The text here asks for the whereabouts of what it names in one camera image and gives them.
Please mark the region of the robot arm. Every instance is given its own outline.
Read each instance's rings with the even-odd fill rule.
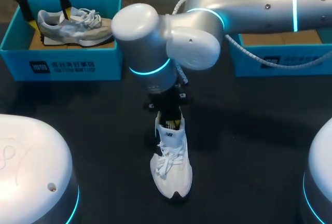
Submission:
[[[172,60],[207,69],[218,60],[224,35],[330,27],[331,6],[331,0],[187,0],[183,13],[160,16],[134,4],[115,15],[112,29],[131,71],[148,92],[160,93],[176,81]]]

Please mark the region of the shoe tongue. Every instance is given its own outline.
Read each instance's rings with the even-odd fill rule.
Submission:
[[[182,144],[182,139],[185,134],[184,129],[172,130],[164,128],[161,125],[157,127],[162,142],[170,148],[176,149]]]
[[[75,7],[71,8],[71,20],[72,21],[82,21],[84,19],[84,16],[86,16],[87,13],[83,10],[78,10]],[[61,13],[60,15],[60,23],[65,19],[64,14]]]

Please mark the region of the white spiral cable wrap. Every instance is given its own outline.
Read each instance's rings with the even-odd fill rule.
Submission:
[[[180,0],[179,2],[177,2],[177,4],[175,5],[175,8],[173,10],[173,13],[172,15],[175,15],[177,13],[177,11],[179,10],[180,6],[185,2],[186,0]],[[185,75],[185,73],[183,72],[180,64],[174,60],[174,64],[175,64],[175,67],[178,71],[178,73],[180,74],[181,78],[182,78],[182,81],[184,82],[184,84],[188,84],[189,80],[187,78],[187,76]]]
[[[177,11],[179,10],[180,6],[185,2],[186,0],[180,0],[175,8],[174,8],[174,11],[172,13],[172,15],[175,15],[177,13]],[[236,48],[238,48],[241,52],[243,52],[244,54],[246,54],[248,57],[254,59],[255,61],[257,62],[260,62],[261,64],[264,64],[266,66],[269,66],[269,67],[275,67],[275,68],[281,68],[281,69],[301,69],[301,68],[305,68],[305,67],[310,67],[310,66],[314,66],[314,65],[317,65],[319,63],[322,63],[324,60],[326,60],[327,58],[330,58],[332,57],[332,51],[330,51],[329,53],[323,55],[322,57],[318,58],[317,60],[315,61],[312,61],[312,62],[308,62],[308,63],[305,63],[305,64],[301,64],[301,65],[294,65],[294,66],[285,66],[285,65],[278,65],[278,64],[274,64],[274,63],[271,63],[271,62],[267,62],[265,61],[264,59],[262,58],[259,58],[258,56],[252,54],[251,52],[249,52],[248,50],[246,50],[245,48],[243,48],[240,44],[238,44],[233,38],[231,38],[229,35],[226,35],[225,36],[226,39],[231,43],[233,44]],[[180,70],[182,71],[181,67],[179,64],[176,65],[176,67],[179,67]]]

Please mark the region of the blue cardboard box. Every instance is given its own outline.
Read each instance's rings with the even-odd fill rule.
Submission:
[[[112,19],[121,0],[70,0],[75,8],[96,10]],[[59,0],[28,0],[35,18],[40,10],[61,11]],[[113,48],[29,50],[35,30],[16,10],[0,46],[0,54],[16,81],[120,80],[122,54]]]
[[[332,30],[318,30],[317,33],[322,44],[246,46],[241,35],[233,35],[232,38],[246,50],[266,61],[280,65],[300,65],[332,51]],[[332,75],[332,58],[303,69],[279,69],[253,60],[233,44],[229,44],[229,48],[237,77]]]

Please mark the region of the blue led light strip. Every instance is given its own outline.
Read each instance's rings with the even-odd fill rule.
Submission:
[[[129,67],[130,71],[133,72],[134,74],[137,74],[137,75],[152,75],[152,74],[155,74],[156,72],[159,72],[161,71],[164,67],[167,66],[167,64],[170,62],[171,59],[168,59],[164,65],[162,65],[160,68],[156,69],[156,70],[153,70],[151,72],[145,72],[145,73],[141,73],[141,72],[137,72],[135,70],[133,70],[131,67]]]
[[[74,210],[72,212],[72,215],[69,217],[68,221],[66,222],[66,224],[69,224],[72,221],[72,219],[73,219],[73,217],[75,215],[75,212],[77,210],[78,201],[79,201],[79,187],[78,187],[77,200],[76,200],[76,204],[75,204]]]
[[[305,190],[305,173],[304,173],[304,175],[303,175],[303,192],[304,192],[304,195],[305,195],[305,198],[306,198],[306,201],[307,201],[307,204],[308,204],[308,206],[309,206],[309,208],[310,208],[310,210],[312,211],[312,213],[316,216],[316,218],[321,222],[321,224],[325,224],[321,219],[320,219],[320,217],[318,217],[318,215],[315,213],[315,211],[312,209],[312,207],[311,207],[311,205],[310,205],[310,203],[309,203],[309,201],[308,201],[308,198],[307,198],[307,195],[306,195],[306,190]]]
[[[191,11],[196,11],[196,10],[202,10],[202,11],[207,11],[209,13],[212,13],[213,15],[215,15],[216,17],[218,17],[220,19],[220,21],[222,22],[223,24],[223,27],[225,28],[225,23],[223,21],[223,19],[221,18],[221,16],[219,16],[216,12],[214,12],[213,10],[210,10],[210,9],[206,9],[206,8],[194,8],[194,9],[191,9],[191,10],[188,10],[187,12],[191,12]]]
[[[298,31],[298,23],[297,23],[297,0],[293,1],[293,30],[294,32]]]

